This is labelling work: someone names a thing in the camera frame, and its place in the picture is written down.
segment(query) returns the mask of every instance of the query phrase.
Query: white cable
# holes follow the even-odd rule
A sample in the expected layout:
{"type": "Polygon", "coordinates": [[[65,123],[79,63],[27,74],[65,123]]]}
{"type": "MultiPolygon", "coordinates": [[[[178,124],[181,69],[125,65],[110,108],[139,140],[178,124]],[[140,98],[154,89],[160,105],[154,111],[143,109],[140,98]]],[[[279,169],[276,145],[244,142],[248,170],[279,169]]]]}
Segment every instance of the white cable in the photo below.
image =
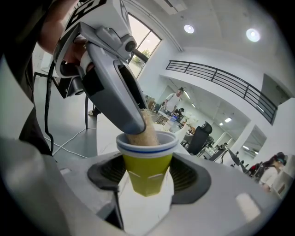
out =
{"type": "Polygon", "coordinates": [[[56,145],[56,146],[58,146],[59,148],[52,154],[52,156],[54,156],[56,153],[57,153],[57,151],[59,151],[61,148],[62,149],[64,149],[65,151],[67,151],[67,152],[69,152],[69,153],[72,153],[72,154],[75,154],[75,155],[78,155],[78,156],[80,156],[80,157],[83,157],[83,158],[88,158],[88,157],[85,157],[85,156],[82,156],[82,155],[80,155],[80,154],[78,154],[78,153],[75,153],[75,152],[71,152],[71,151],[69,151],[69,150],[67,150],[67,149],[65,149],[63,146],[65,145],[65,144],[67,144],[69,141],[71,141],[71,140],[73,140],[78,134],[80,134],[80,133],[82,133],[84,130],[86,130],[86,129],[83,129],[82,131],[80,131],[79,133],[77,133],[74,137],[72,137],[71,139],[69,139],[67,142],[65,142],[63,145],[58,145],[58,144],[56,144],[55,142],[53,143],[54,145],[56,145]]]}

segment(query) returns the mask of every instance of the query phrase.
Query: yellow paper cup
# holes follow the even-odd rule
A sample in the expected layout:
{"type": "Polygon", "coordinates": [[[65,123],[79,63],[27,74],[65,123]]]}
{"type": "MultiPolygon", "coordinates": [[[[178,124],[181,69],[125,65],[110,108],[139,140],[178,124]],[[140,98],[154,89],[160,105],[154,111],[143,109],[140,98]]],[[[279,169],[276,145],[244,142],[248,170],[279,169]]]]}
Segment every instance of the yellow paper cup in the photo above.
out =
{"type": "Polygon", "coordinates": [[[131,145],[125,134],[116,138],[117,148],[123,155],[133,189],[145,197],[160,192],[172,154],[178,144],[173,133],[156,133],[160,142],[158,146],[131,145]]]}

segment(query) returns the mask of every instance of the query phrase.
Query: railing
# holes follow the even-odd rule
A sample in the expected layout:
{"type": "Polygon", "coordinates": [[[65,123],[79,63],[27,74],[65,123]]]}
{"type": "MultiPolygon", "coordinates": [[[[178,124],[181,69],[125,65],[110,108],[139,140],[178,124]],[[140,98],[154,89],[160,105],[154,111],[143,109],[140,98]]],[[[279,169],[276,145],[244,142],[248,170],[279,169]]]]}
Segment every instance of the railing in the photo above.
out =
{"type": "Polygon", "coordinates": [[[216,83],[243,98],[273,123],[277,107],[257,88],[233,74],[208,65],[175,60],[169,62],[166,70],[190,74],[216,83]]]}

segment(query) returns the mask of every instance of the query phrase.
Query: robotic arm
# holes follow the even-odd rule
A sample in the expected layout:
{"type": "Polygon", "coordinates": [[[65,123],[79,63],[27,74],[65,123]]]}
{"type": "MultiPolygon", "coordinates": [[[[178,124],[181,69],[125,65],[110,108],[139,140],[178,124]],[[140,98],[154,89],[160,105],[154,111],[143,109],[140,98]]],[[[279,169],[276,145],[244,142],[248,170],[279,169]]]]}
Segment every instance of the robotic arm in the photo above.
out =
{"type": "Polygon", "coordinates": [[[55,48],[53,59],[61,79],[53,82],[63,98],[84,91],[124,133],[142,133],[146,127],[140,109],[147,105],[126,63],[136,46],[123,0],[86,1],[71,15],[55,48]],[[87,40],[80,66],[63,61],[77,36],[87,40]],[[94,68],[86,73],[89,63],[94,68]]]}

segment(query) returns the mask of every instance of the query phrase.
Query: white table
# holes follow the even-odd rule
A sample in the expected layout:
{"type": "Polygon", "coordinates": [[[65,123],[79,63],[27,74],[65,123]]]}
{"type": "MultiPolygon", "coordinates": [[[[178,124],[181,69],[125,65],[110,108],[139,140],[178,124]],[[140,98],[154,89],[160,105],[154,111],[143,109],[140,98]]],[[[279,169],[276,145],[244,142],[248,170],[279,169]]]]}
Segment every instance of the white table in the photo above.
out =
{"type": "MultiPolygon", "coordinates": [[[[154,124],[156,130],[163,130],[160,124],[154,124]]],[[[107,154],[118,151],[116,136],[121,134],[115,125],[103,114],[97,116],[97,154],[107,154]]],[[[178,144],[176,153],[189,153],[178,144]]],[[[144,197],[133,190],[129,175],[125,172],[119,183],[119,204],[124,222],[124,230],[131,235],[145,235],[170,210],[171,198],[174,195],[174,185],[169,169],[162,183],[161,191],[154,196],[144,197]]]]}

